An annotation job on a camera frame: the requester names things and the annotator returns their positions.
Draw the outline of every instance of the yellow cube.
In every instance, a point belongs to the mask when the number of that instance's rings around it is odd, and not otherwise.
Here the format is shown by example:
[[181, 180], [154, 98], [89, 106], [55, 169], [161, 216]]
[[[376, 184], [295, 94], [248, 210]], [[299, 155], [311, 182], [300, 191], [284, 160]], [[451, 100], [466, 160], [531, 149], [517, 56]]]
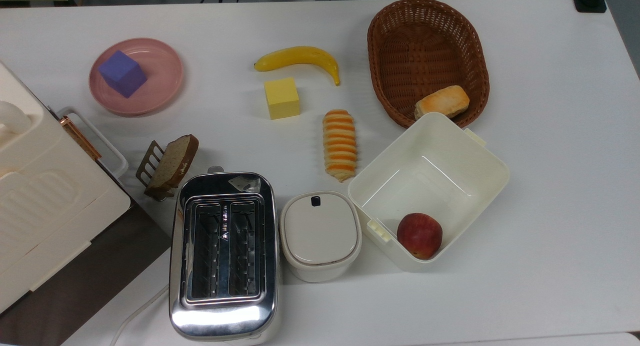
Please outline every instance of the yellow cube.
[[300, 115], [300, 98], [292, 77], [264, 82], [272, 120]]

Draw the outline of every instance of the apple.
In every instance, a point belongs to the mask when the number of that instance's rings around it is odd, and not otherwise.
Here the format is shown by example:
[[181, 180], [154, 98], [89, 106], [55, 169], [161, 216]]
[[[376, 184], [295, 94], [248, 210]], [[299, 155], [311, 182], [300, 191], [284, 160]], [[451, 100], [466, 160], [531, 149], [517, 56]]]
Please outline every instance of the apple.
[[398, 241], [416, 258], [427, 260], [442, 245], [442, 227], [431, 216], [414, 212], [400, 220]]

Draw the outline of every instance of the toaster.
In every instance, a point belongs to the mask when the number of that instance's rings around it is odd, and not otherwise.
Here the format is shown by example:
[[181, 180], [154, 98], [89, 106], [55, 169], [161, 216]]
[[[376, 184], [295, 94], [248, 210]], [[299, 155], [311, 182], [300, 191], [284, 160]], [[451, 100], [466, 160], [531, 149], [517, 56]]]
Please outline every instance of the toaster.
[[180, 189], [169, 318], [186, 339], [249, 346], [278, 331], [282, 278], [273, 195], [256, 173], [208, 173]]

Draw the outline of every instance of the small white container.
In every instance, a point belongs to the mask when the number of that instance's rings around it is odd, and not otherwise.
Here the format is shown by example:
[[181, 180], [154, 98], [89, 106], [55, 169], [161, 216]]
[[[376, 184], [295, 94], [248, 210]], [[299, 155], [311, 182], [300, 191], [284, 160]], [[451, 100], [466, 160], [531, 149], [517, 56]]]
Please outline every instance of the small white container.
[[291, 272], [306, 282], [342, 275], [362, 246], [356, 207], [334, 191], [306, 193], [290, 200], [282, 209], [279, 231]]

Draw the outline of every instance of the white plastic container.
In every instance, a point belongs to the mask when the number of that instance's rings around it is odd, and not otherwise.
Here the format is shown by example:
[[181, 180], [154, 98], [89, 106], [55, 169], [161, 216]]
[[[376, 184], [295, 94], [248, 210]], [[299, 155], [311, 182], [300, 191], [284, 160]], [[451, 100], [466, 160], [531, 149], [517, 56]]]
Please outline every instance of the white plastic container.
[[[402, 270], [436, 260], [486, 209], [509, 180], [509, 169], [470, 130], [431, 112], [408, 128], [349, 184], [365, 234]], [[442, 226], [442, 245], [428, 260], [396, 237], [406, 214], [422, 212]]]
[[279, 231], [291, 272], [306, 282], [325, 282], [342, 275], [362, 246], [356, 207], [334, 191], [290, 200], [282, 210]]

